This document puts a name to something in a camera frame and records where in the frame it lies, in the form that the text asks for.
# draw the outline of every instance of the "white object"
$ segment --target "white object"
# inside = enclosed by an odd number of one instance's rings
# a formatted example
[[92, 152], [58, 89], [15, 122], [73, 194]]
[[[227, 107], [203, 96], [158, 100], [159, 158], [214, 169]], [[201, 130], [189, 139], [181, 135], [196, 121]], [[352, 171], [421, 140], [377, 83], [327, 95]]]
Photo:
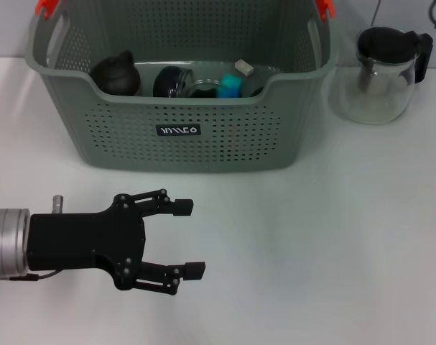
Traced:
[[64, 213], [98, 212], [166, 188], [195, 208], [146, 218], [144, 259], [207, 270], [175, 297], [98, 270], [0, 282], [0, 345], [436, 345], [436, 70], [397, 121], [324, 110], [292, 166], [220, 175], [87, 165], [28, 77], [0, 58], [0, 208], [49, 213], [61, 193]]
[[235, 68], [249, 77], [254, 72], [254, 67], [246, 63], [243, 60], [239, 60], [235, 63]]

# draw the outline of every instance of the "basket label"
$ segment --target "basket label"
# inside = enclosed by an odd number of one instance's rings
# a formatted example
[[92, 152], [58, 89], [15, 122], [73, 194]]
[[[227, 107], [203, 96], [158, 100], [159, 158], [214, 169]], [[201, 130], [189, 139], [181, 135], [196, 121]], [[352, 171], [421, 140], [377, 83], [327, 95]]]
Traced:
[[202, 134], [199, 124], [157, 124], [155, 129], [160, 137], [181, 137]]

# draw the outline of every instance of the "black teapot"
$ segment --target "black teapot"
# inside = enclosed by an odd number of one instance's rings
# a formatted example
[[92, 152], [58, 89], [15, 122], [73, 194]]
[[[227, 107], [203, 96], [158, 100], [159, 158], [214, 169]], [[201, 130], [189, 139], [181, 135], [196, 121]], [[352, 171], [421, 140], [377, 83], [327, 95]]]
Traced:
[[90, 77], [103, 92], [115, 96], [134, 96], [141, 86], [133, 54], [128, 50], [101, 61], [91, 70]]

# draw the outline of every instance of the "gray plastic basket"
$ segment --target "gray plastic basket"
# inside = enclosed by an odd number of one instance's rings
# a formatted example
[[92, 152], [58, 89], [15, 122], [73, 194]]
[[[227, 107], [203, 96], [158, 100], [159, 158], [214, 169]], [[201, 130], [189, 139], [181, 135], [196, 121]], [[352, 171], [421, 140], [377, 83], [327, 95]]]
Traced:
[[[42, 76], [79, 153], [99, 167], [286, 167], [335, 64], [330, 21], [321, 21], [315, 0], [60, 0], [48, 19], [45, 12], [32, 21], [26, 61]], [[140, 97], [105, 94], [88, 75], [126, 49], [139, 63]], [[256, 97], [146, 97], [164, 65], [193, 61], [199, 74], [238, 75], [228, 66], [240, 59], [260, 66], [248, 79], [251, 88], [264, 85]], [[201, 135], [164, 137], [156, 130], [174, 125], [187, 132], [192, 124]]]

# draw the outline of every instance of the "white wall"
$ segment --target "white wall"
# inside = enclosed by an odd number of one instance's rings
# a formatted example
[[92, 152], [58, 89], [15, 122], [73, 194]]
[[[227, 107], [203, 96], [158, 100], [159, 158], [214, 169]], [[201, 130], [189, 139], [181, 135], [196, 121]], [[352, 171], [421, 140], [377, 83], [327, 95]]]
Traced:
[[[343, 33], [340, 36], [340, 61], [348, 64], [354, 61], [356, 35], [370, 25], [377, 0], [334, 1]], [[431, 2], [382, 0], [376, 24], [431, 34], [435, 40], [431, 66], [436, 68], [436, 30], [427, 15]], [[36, 3], [37, 0], [0, 0], [0, 56], [23, 55], [29, 21]]]

